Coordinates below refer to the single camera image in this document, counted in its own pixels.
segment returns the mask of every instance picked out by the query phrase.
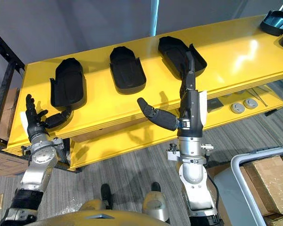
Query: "yellow table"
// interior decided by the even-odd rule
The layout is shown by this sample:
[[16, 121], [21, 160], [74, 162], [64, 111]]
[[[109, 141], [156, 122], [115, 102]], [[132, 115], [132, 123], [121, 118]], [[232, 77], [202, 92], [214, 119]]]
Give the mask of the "yellow table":
[[[20, 112], [25, 111], [25, 96], [28, 93], [35, 98], [37, 110], [48, 109], [49, 115], [58, 112], [50, 105], [49, 78], [55, 77], [56, 67], [63, 59], [69, 57], [75, 57], [83, 66], [87, 83], [87, 103], [82, 108], [75, 110], [74, 116], [67, 126], [50, 132], [52, 137], [73, 137], [139, 119], [143, 117], [136, 103], [139, 97], [145, 98], [149, 104], [155, 107], [167, 110], [178, 108], [181, 81], [172, 75], [158, 53], [158, 40], [163, 36], [170, 35], [179, 38], [187, 45], [193, 43], [207, 61], [208, 66], [204, 73], [197, 77], [196, 86], [199, 91], [207, 90], [208, 98], [220, 97], [282, 79], [283, 47], [278, 44], [279, 37], [266, 34], [258, 29], [263, 18], [264, 16], [254, 16], [208, 24], [26, 65], [24, 81], [6, 151], [21, 155], [20, 146], [29, 144], [20, 121]], [[109, 68], [109, 55], [113, 48], [117, 46], [128, 47], [135, 53], [136, 57], [141, 59], [147, 83], [144, 90], [139, 93], [121, 95], [115, 89]], [[267, 93], [266, 97], [271, 98], [268, 107], [260, 106], [256, 111], [245, 113], [244, 117], [283, 106], [283, 101], [276, 97], [272, 91]], [[241, 118], [243, 117], [235, 116], [230, 121], [222, 120], [219, 122], [211, 119], [210, 124], [221, 125]], [[71, 167], [99, 161], [174, 137], [174, 134], [170, 134], [167, 130], [161, 131], [164, 134], [163, 136], [153, 137], [151, 128], [149, 122], [143, 122], [122, 132], [100, 137], [101, 139], [107, 137], [105, 142], [108, 143], [114, 141], [114, 139], [122, 143], [135, 140], [135, 143], [139, 145], [130, 145], [127, 149], [117, 147], [107, 150], [105, 143], [102, 143], [104, 146], [96, 146], [101, 153], [96, 154], [94, 158], [90, 156], [94, 152], [91, 146], [88, 147], [93, 149], [90, 152], [86, 151], [86, 148], [83, 152], [79, 147], [75, 148], [72, 152]], [[130, 131], [135, 129], [140, 132], [137, 133], [138, 135], [131, 134], [131, 136]]]

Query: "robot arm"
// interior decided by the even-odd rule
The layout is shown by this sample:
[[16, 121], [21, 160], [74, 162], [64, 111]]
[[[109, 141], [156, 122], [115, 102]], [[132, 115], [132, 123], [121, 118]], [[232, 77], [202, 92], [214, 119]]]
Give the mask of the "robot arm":
[[170, 144], [168, 159], [182, 163], [178, 173], [191, 225], [222, 226], [223, 221], [207, 188], [208, 175], [203, 166], [213, 146], [203, 145], [200, 140], [207, 116], [207, 94], [195, 88], [194, 59], [188, 51], [182, 66], [179, 119], [167, 111], [154, 109], [142, 98], [137, 102], [151, 122], [172, 131], [177, 129], [179, 149]]
[[26, 97], [26, 109], [27, 132], [31, 145], [22, 147], [22, 150], [31, 152], [31, 162], [15, 192], [10, 208], [0, 221], [0, 226], [21, 226], [36, 221], [43, 193], [52, 169], [58, 162], [57, 150], [64, 148], [61, 138], [49, 141], [45, 123], [41, 121], [47, 111], [37, 114], [34, 99], [30, 94]]

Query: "yellow tabletop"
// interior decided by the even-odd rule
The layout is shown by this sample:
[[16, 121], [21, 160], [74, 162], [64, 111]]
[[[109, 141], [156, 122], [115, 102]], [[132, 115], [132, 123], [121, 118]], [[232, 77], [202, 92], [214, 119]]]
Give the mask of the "yellow tabletop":
[[[75, 110], [70, 123], [50, 135], [72, 137], [143, 117], [136, 100], [145, 98], [155, 107], [179, 107], [181, 81], [162, 62], [158, 41], [163, 36], [193, 43], [207, 61], [204, 73], [196, 79], [197, 89], [207, 90], [208, 98], [219, 97], [249, 87], [283, 78], [283, 47], [279, 37], [258, 28], [264, 16], [247, 17], [170, 32], [28, 64], [19, 94], [7, 151], [15, 154], [29, 143], [22, 128], [20, 112], [25, 111], [25, 96], [36, 100], [37, 110], [58, 111], [50, 105], [50, 80], [63, 59], [75, 57], [83, 66], [87, 83], [87, 103]], [[132, 95], [117, 93], [109, 68], [113, 48], [126, 46], [140, 57], [147, 83], [144, 90]]]
[[[267, 106], [247, 91], [242, 94], [231, 94], [229, 97], [219, 97], [218, 99], [224, 106], [219, 110], [208, 113], [207, 123], [203, 129], [212, 129], [217, 126], [283, 107], [283, 100], [281, 100], [277, 94], [266, 85], [264, 89], [268, 90], [268, 92], [257, 87], [254, 88]], [[243, 104], [243, 101], [247, 98], [252, 98], [257, 101], [258, 106], [255, 109], [245, 108], [245, 111], [241, 114], [236, 114], [230, 110], [232, 103]], [[171, 110], [171, 112], [178, 116], [177, 109]], [[75, 169], [175, 138], [177, 138], [177, 131], [170, 131], [150, 121], [145, 121], [94, 139], [80, 143], [73, 142], [70, 168]]]

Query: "metal shelving rack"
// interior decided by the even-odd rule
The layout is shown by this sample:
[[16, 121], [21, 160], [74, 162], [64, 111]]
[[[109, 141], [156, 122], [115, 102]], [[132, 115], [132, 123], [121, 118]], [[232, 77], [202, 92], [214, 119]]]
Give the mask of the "metal shelving rack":
[[[23, 73], [25, 70], [24, 63], [17, 57], [17, 55], [11, 50], [11, 48], [6, 44], [6, 42], [0, 37], [0, 54], [1, 56], [8, 62], [8, 66], [5, 70], [3, 81], [0, 87], [0, 120], [3, 113], [3, 108], [5, 105], [6, 97], [8, 95], [8, 90], [10, 87], [11, 80], [13, 78], [14, 71], [16, 70], [20, 74]], [[13, 155], [7, 152], [4, 152], [3, 149], [7, 147], [8, 141], [3, 140], [0, 138], [0, 153], [10, 155], [16, 158], [25, 159], [28, 160], [29, 156], [23, 155], [23, 156], [17, 156]], [[64, 144], [66, 146], [66, 150], [64, 150], [63, 153], [59, 153], [59, 155], [65, 155], [67, 149], [70, 149], [69, 139], [64, 140]], [[56, 165], [56, 168], [61, 170], [68, 170], [69, 164], [67, 161], [65, 161], [66, 156], [62, 156], [61, 159], [64, 159], [64, 162], [59, 161]], [[80, 172], [80, 169], [72, 170], [71, 172], [78, 173]]]

